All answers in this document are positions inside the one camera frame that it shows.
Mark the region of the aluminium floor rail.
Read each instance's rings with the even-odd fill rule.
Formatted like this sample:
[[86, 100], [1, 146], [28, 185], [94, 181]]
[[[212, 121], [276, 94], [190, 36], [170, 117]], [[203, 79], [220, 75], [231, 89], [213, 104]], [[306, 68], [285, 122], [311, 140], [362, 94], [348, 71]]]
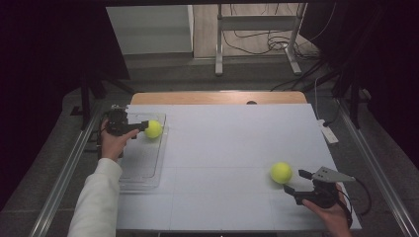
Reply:
[[69, 182], [77, 167], [89, 136], [98, 119], [99, 109], [95, 109], [87, 120], [84, 128], [79, 132], [74, 146], [69, 153], [52, 189], [43, 205], [41, 212], [31, 230], [29, 237], [45, 237], [55, 217], [59, 205], [64, 197]]
[[405, 237], [419, 237], [419, 228], [413, 223], [413, 219], [402, 202], [399, 194], [396, 192], [389, 178], [384, 173], [384, 170], [377, 157], [367, 143], [364, 135], [359, 128], [356, 128], [350, 119], [349, 109], [342, 100], [336, 99], [336, 103], [340, 107], [340, 114], [348, 127], [355, 143], [359, 147], [362, 157], [365, 160], [367, 167], [372, 173], [378, 188], [380, 189], [389, 209], [394, 216]]

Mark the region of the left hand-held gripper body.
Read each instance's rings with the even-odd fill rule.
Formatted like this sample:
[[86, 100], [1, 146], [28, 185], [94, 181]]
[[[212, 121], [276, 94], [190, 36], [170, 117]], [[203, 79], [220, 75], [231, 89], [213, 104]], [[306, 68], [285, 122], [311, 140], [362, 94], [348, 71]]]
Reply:
[[108, 123], [106, 124], [107, 133], [113, 136], [122, 136], [129, 132], [127, 112], [125, 108], [112, 105], [107, 112]]

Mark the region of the person's right hand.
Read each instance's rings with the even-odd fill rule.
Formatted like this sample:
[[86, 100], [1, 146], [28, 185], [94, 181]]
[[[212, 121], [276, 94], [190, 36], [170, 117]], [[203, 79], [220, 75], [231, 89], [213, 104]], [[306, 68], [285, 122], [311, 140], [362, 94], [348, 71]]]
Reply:
[[307, 199], [302, 201], [305, 207], [310, 209], [322, 219], [327, 229], [334, 235], [338, 235], [344, 231], [349, 231], [350, 229], [346, 215], [347, 203], [342, 194], [342, 188], [339, 184], [337, 184], [336, 189], [339, 192], [339, 201], [332, 207], [321, 208]]

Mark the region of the white power strip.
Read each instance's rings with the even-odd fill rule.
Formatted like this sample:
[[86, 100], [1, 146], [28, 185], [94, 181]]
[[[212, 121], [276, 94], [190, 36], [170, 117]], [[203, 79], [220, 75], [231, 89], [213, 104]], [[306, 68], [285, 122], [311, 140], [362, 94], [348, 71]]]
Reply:
[[327, 143], [335, 144], [339, 142], [338, 138], [336, 137], [332, 129], [326, 124], [326, 121], [324, 119], [320, 119], [318, 121], [318, 125]]

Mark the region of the white foam board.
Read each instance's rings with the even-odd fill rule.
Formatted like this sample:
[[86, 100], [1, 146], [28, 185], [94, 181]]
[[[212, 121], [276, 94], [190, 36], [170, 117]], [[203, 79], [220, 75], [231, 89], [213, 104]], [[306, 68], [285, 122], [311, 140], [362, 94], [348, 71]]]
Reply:
[[119, 198], [118, 228], [170, 232], [321, 230], [321, 220], [272, 181], [287, 162], [335, 163], [309, 104], [131, 106], [166, 117], [158, 187]]

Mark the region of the dark stand legs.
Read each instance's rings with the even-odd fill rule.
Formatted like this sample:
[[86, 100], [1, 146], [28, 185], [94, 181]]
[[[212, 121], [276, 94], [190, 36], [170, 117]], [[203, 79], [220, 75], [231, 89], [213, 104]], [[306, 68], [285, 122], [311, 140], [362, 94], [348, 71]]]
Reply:
[[83, 74], [80, 77], [83, 118], [81, 126], [82, 130], [84, 130], [87, 127], [88, 122], [91, 119], [90, 92], [93, 93], [93, 96], [96, 99], [104, 99], [107, 95], [106, 89], [103, 85], [103, 81], [107, 81], [131, 95], [134, 95], [136, 93], [136, 91], [130, 86], [124, 84], [118, 79], [112, 78], [111, 76], [102, 71], [97, 71], [91, 75]]
[[360, 80], [355, 71], [342, 71], [339, 79], [332, 89], [334, 98], [342, 99], [346, 93], [350, 93], [349, 97], [349, 118], [356, 129], [360, 128], [358, 113], [360, 102]]

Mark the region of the white cabinet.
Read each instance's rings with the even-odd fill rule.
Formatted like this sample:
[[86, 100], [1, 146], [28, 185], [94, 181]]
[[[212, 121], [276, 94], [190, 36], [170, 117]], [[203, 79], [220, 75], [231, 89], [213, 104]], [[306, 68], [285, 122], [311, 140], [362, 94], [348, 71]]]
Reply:
[[123, 54], [193, 51], [191, 5], [107, 7]]

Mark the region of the person's left hand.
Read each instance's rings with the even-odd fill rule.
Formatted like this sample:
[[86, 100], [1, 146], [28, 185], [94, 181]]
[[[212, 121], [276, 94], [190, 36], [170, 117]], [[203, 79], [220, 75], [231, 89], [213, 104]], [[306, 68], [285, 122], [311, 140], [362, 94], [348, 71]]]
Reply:
[[101, 157], [108, 158], [115, 162], [124, 151], [129, 139], [139, 134], [138, 129], [134, 129], [122, 136], [113, 136], [106, 131], [108, 121], [105, 119], [101, 124]]

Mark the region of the grey metal stand frame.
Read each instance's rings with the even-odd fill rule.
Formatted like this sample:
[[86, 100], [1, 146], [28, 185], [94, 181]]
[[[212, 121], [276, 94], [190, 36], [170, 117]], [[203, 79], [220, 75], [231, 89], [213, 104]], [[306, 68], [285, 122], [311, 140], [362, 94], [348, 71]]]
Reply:
[[221, 76], [222, 70], [222, 42], [224, 31], [291, 31], [290, 41], [284, 49], [294, 75], [301, 75], [302, 71], [295, 59], [294, 45], [299, 32], [305, 3], [299, 3], [294, 16], [223, 16], [221, 5], [217, 5], [217, 37], [215, 54], [215, 75]]

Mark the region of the black floor socket plate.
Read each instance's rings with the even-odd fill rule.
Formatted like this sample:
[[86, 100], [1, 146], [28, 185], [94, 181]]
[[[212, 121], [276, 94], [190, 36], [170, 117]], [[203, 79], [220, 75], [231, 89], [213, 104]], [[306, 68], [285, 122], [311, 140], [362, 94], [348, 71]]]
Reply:
[[100, 153], [102, 151], [102, 133], [103, 131], [101, 129], [92, 131], [83, 151], [88, 153]]

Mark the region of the yellow tennis ball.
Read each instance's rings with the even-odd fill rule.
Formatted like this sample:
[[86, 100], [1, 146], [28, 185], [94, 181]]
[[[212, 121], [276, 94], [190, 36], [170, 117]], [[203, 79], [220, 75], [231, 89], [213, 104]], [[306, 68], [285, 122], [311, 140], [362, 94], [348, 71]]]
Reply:
[[157, 138], [162, 133], [161, 123], [158, 120], [150, 120], [144, 133], [148, 138]]
[[293, 171], [288, 163], [279, 162], [271, 167], [270, 176], [278, 184], [287, 184], [293, 176]]

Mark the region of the clear plastic tray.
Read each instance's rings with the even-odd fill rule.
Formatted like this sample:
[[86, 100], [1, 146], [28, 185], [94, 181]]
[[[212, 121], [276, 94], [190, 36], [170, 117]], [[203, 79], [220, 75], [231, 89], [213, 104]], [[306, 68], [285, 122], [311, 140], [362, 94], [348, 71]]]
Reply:
[[142, 131], [136, 139], [130, 139], [125, 147], [123, 158], [119, 161], [123, 169], [120, 187], [123, 193], [139, 193], [151, 190], [159, 185], [168, 127], [165, 114], [129, 113], [129, 124], [141, 123], [145, 120], [158, 121], [160, 133], [150, 138]]

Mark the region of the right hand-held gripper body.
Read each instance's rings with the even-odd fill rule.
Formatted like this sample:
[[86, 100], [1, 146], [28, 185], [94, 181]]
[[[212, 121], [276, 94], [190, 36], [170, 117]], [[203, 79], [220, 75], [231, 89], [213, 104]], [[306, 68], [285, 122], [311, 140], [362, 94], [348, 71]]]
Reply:
[[310, 192], [295, 192], [295, 202], [302, 205], [302, 201], [307, 199], [319, 207], [332, 207], [339, 199], [336, 184], [338, 182], [355, 182], [356, 178], [337, 172], [335, 170], [321, 167], [317, 172], [312, 173], [313, 190]]

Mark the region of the dark curtain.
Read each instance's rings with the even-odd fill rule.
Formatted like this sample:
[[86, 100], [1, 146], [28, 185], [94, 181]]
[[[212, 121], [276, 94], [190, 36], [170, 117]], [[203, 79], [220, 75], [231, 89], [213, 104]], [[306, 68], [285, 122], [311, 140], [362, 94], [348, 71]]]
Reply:
[[107, 9], [89, 0], [0, 0], [0, 210], [32, 166], [62, 100], [129, 77]]
[[367, 90], [368, 108], [419, 169], [419, 0], [318, 0], [300, 34], [344, 77], [337, 92]]

